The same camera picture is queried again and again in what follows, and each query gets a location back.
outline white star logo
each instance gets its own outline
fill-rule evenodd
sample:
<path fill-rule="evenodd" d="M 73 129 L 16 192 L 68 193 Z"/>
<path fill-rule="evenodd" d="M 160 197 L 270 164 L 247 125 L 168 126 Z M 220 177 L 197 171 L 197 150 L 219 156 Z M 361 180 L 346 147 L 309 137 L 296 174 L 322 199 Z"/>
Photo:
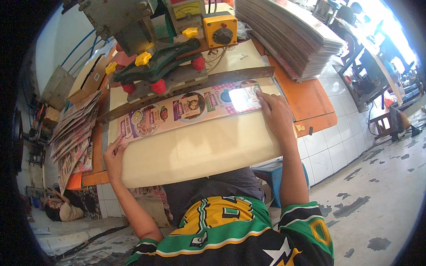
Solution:
<path fill-rule="evenodd" d="M 267 250 L 267 249 L 262 249 L 262 250 L 265 251 L 266 254 L 268 254 L 269 256 L 273 258 L 269 266 L 274 265 L 279 260 L 279 258 L 281 258 L 282 254 L 285 253 L 286 257 L 290 255 L 290 247 L 288 246 L 287 237 L 285 237 L 284 242 L 282 243 L 282 246 L 279 250 Z"/>

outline orange table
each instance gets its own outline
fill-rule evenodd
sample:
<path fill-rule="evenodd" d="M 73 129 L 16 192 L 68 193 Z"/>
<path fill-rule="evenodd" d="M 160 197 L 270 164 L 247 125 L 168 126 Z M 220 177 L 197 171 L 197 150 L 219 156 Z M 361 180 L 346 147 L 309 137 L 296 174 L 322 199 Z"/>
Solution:
<path fill-rule="evenodd" d="M 261 55 L 269 54 L 263 45 L 253 39 L 253 43 Z M 297 136 L 302 137 L 309 134 L 310 127 L 313 132 L 317 132 L 337 124 L 337 116 L 334 108 L 324 91 L 319 80 L 308 80 L 297 83 L 291 80 L 281 66 L 271 56 L 268 56 L 271 66 L 275 66 L 275 78 L 278 81 L 295 118 L 295 125 L 304 126 L 304 131 L 298 131 Z M 101 87 L 106 86 L 107 77 L 104 79 Z M 107 92 L 99 100 L 98 115 L 104 113 L 104 107 L 107 100 Z M 95 125 L 92 133 L 93 141 L 93 170 L 83 173 L 83 186 L 93 186 L 108 183 L 107 172 L 103 170 L 102 165 L 102 126 Z"/>

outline wooden table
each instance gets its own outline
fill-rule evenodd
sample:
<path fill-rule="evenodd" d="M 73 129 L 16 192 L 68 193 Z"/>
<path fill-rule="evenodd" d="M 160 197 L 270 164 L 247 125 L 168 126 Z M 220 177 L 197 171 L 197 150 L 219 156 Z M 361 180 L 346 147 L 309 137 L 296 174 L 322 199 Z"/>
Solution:
<path fill-rule="evenodd" d="M 399 90 L 397 88 L 397 85 L 396 85 L 395 81 L 392 79 L 392 77 L 389 74 L 388 70 L 383 65 L 383 62 L 377 56 L 377 54 L 379 52 L 379 49 L 377 47 L 375 47 L 374 44 L 372 44 L 369 40 L 367 40 L 366 37 L 365 37 L 365 35 L 359 29 L 353 27 L 352 25 L 350 25 L 349 23 L 347 23 L 346 21 L 344 21 L 344 20 L 342 20 L 340 18 L 335 18 L 335 19 L 339 22 L 339 24 L 345 30 L 347 30 L 349 33 L 351 33 L 355 38 L 357 38 L 361 42 L 361 45 L 358 48 L 355 49 L 355 52 L 351 56 L 351 58 L 337 72 L 339 74 L 339 76 L 342 78 L 343 82 L 346 84 L 346 87 L 348 88 L 349 92 L 351 93 L 352 98 L 354 99 L 355 105 L 357 106 L 358 110 L 361 109 L 361 108 L 363 108 L 363 103 L 365 103 L 366 101 L 368 101 L 370 98 L 372 98 L 374 96 L 377 96 L 377 94 L 383 94 L 383 92 L 386 90 L 386 88 L 377 87 L 372 92 L 370 92 L 368 95 L 366 95 L 366 96 L 364 96 L 364 97 L 362 97 L 362 98 L 359 99 L 358 96 L 353 91 L 353 89 L 351 88 L 351 86 L 345 81 L 345 76 L 344 76 L 345 71 L 348 69 L 348 67 L 350 65 L 352 65 L 355 62 L 355 59 L 357 58 L 357 56 L 364 49 L 365 49 L 365 51 L 367 51 L 368 53 L 371 54 L 371 56 L 373 57 L 374 61 L 379 66 L 380 70 L 382 71 L 382 73 L 384 74 L 386 80 L 388 81 L 390 87 L 392 88 L 392 91 L 394 92 L 395 96 L 397 97 L 398 105 L 401 106 L 403 104 L 402 97 L 404 95 L 401 95 L 401 93 L 399 92 Z"/>
<path fill-rule="evenodd" d="M 253 40 L 253 43 L 261 55 L 269 54 L 260 42 Z M 275 66 L 276 80 L 293 111 L 295 125 L 305 127 L 304 131 L 297 132 L 298 137 L 308 135 L 310 127 L 313 127 L 313 132 L 317 132 L 337 124 L 337 116 L 333 106 L 319 80 L 315 79 L 296 83 L 287 76 L 273 57 L 268 56 L 268 59 L 271 66 Z M 107 78 L 105 78 L 102 86 L 106 86 L 106 84 Z M 106 99 L 107 94 L 102 95 L 100 102 L 102 102 L 103 107 L 105 106 Z M 103 108 L 100 110 L 99 115 L 105 112 Z M 93 186 L 109 182 L 102 159 L 102 131 L 103 126 L 96 124 L 92 134 L 92 141 L 94 143 L 93 170 L 83 173 L 83 186 Z"/>

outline yellow control box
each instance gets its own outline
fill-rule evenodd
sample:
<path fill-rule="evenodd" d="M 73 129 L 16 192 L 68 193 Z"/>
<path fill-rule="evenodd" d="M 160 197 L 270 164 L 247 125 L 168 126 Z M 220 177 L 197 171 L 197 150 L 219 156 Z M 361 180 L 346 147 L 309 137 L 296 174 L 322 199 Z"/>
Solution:
<path fill-rule="evenodd" d="M 203 14 L 204 36 L 209 48 L 237 44 L 238 20 L 231 13 L 216 12 Z"/>

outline blue pipe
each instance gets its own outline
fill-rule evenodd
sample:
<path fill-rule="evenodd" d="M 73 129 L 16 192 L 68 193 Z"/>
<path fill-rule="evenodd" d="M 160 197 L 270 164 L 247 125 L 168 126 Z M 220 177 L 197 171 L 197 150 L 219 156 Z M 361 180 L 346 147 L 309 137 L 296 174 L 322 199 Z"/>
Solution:
<path fill-rule="evenodd" d="M 95 40 L 93 41 L 93 46 L 92 46 L 92 50 L 90 51 L 90 56 L 89 57 L 92 57 L 92 54 L 93 54 L 93 49 L 95 48 L 95 43 L 96 43 L 96 40 L 98 39 L 98 37 L 96 36 L 95 37 Z"/>
<path fill-rule="evenodd" d="M 84 42 L 85 39 L 87 39 L 93 32 L 95 32 L 95 29 L 93 29 L 86 37 L 84 37 L 81 42 L 77 44 L 77 46 L 69 53 L 69 55 L 65 58 L 65 60 L 62 62 L 61 66 L 65 64 L 65 62 L 68 60 L 68 58 L 72 55 L 72 53 Z"/>
<path fill-rule="evenodd" d="M 102 39 L 100 39 L 97 43 L 95 43 L 92 47 L 90 47 L 76 62 L 74 65 L 72 65 L 72 67 L 69 69 L 68 73 L 71 73 L 71 69 L 80 61 L 80 59 L 83 58 L 83 56 L 85 56 L 88 52 L 90 52 L 90 50 L 95 47 L 98 43 L 100 43 L 102 41 Z"/>

